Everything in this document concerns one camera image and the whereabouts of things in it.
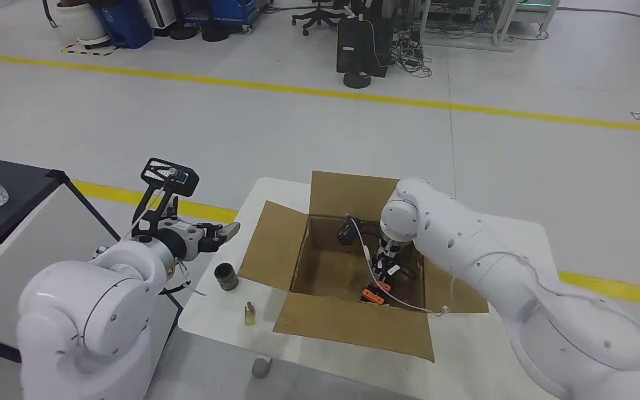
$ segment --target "box flap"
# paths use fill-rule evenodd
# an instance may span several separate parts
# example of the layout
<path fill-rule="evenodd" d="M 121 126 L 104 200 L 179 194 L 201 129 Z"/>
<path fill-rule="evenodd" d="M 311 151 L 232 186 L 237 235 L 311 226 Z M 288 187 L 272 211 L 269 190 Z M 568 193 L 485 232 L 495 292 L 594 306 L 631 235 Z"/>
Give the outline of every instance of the box flap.
<path fill-rule="evenodd" d="M 267 201 L 238 275 L 289 290 L 308 216 Z"/>
<path fill-rule="evenodd" d="M 427 315 L 399 308 L 288 293 L 273 330 L 435 361 Z"/>
<path fill-rule="evenodd" d="M 461 280 L 456 280 L 453 286 L 453 307 L 451 304 L 451 275 L 438 268 L 431 261 L 423 258 L 424 290 L 426 307 L 439 312 L 447 305 L 454 313 L 488 313 L 487 301 L 471 286 Z"/>
<path fill-rule="evenodd" d="M 309 214 L 379 221 L 397 179 L 313 171 Z"/>

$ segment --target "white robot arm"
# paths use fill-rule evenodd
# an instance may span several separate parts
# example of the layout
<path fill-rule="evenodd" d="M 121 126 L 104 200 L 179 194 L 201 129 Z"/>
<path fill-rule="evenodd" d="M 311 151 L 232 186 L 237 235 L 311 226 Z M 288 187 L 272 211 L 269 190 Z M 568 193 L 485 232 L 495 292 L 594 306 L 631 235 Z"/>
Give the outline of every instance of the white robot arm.
<path fill-rule="evenodd" d="M 151 159 L 143 179 L 149 189 L 131 239 L 88 262 L 50 265 L 23 290 L 17 330 L 25 400 L 141 400 L 153 372 L 148 322 L 156 297 L 178 263 L 216 251 L 238 232 L 237 223 L 177 217 L 172 195 L 193 193 L 193 170 Z M 150 210 L 157 190 L 156 199 L 164 196 Z"/>
<path fill-rule="evenodd" d="M 560 399 L 640 394 L 640 324 L 611 300 L 515 255 L 480 214 L 418 179 L 403 179 L 382 211 L 384 248 L 413 242 L 475 288 L 502 318 L 522 368 Z"/>

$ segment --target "blue bin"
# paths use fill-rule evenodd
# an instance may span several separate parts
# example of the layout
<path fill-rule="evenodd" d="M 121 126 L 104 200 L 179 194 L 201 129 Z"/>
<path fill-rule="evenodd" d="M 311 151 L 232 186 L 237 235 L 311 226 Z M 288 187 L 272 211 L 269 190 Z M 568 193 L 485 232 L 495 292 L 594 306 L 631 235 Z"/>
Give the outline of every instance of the blue bin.
<path fill-rule="evenodd" d="M 114 45 L 138 49 L 153 38 L 138 0 L 94 0 L 91 5 Z"/>
<path fill-rule="evenodd" d="M 222 24 L 246 24 L 255 8 L 256 0 L 211 0 L 213 19 Z"/>

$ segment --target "yellow floor line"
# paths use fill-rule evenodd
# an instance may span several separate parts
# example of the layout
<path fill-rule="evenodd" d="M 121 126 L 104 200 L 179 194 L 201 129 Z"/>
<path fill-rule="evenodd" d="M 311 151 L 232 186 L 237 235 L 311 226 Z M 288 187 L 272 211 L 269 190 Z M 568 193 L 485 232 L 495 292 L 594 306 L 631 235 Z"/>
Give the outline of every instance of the yellow floor line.
<path fill-rule="evenodd" d="M 559 272 L 559 275 L 560 280 L 563 282 L 580 286 L 614 299 L 640 303 L 640 285 L 610 281 L 595 276 L 586 276 L 572 272 Z"/>
<path fill-rule="evenodd" d="M 87 197 L 131 204 L 134 206 L 138 205 L 138 203 L 140 203 L 140 199 L 142 199 L 142 193 L 134 192 L 132 190 L 118 189 L 79 181 L 73 181 L 73 184 Z M 178 205 L 178 211 L 180 215 L 222 222 L 225 224 L 233 222 L 238 214 L 237 211 L 227 210 L 226 208 L 193 203 L 182 199 Z"/>
<path fill-rule="evenodd" d="M 94 197 L 131 205 L 138 205 L 142 198 L 142 193 L 134 192 L 132 190 L 79 181 L 74 181 L 73 184 L 87 197 Z M 233 222 L 238 214 L 237 211 L 208 206 L 205 204 L 192 203 L 185 200 L 180 202 L 178 210 L 180 215 L 226 224 Z M 640 303 L 640 285 L 609 281 L 594 276 L 574 274 L 571 272 L 560 271 L 559 275 L 562 281 L 572 285 L 581 286 L 611 298 Z"/>
<path fill-rule="evenodd" d="M 21 65 L 37 65 L 52 68 L 65 68 L 81 71 L 92 71 L 104 74 L 136 76 L 152 79 L 163 79 L 170 81 L 181 81 L 198 83 L 205 85 L 228 86 L 252 90 L 262 90 L 269 92 L 301 94 L 306 96 L 329 97 L 343 100 L 357 100 L 371 103 L 383 103 L 399 106 L 422 107 L 446 109 L 470 113 L 488 114 L 500 117 L 521 118 L 536 121 L 554 122 L 562 124 L 592 126 L 599 128 L 623 129 L 630 131 L 640 131 L 640 122 L 618 122 L 600 119 L 591 119 L 583 117 L 571 117 L 565 115 L 535 113 L 528 111 L 516 111 L 506 108 L 483 107 L 470 104 L 456 104 L 445 101 L 422 100 L 415 98 L 403 98 L 394 96 L 382 96 L 377 94 L 368 94 L 357 91 L 340 91 L 340 90 L 324 90 L 312 89 L 297 86 L 277 85 L 271 83 L 248 82 L 234 79 L 222 79 L 209 76 L 197 76 L 187 74 L 177 74 L 172 72 L 145 71 L 131 68 L 107 67 L 100 65 L 89 65 L 75 62 L 38 60 L 33 58 L 12 57 L 0 55 L 0 61 Z"/>

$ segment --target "open cardboard box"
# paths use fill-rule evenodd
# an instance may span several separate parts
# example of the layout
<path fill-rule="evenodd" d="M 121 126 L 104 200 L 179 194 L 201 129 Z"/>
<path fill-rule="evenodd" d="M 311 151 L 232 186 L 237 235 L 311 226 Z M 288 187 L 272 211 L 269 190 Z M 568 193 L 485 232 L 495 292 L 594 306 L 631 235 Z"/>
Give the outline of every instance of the open cardboard box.
<path fill-rule="evenodd" d="M 267 202 L 239 271 L 241 277 L 287 291 L 274 331 L 410 354 L 435 361 L 425 313 L 398 303 L 361 303 L 371 282 L 362 246 L 338 242 L 347 214 L 378 223 L 395 179 L 313 172 L 309 215 Z M 365 237 L 373 253 L 374 238 Z M 439 311 L 449 303 L 451 276 L 413 246 L 401 254 L 414 280 L 394 282 L 401 300 Z M 451 312 L 486 313 L 487 302 L 457 281 Z"/>

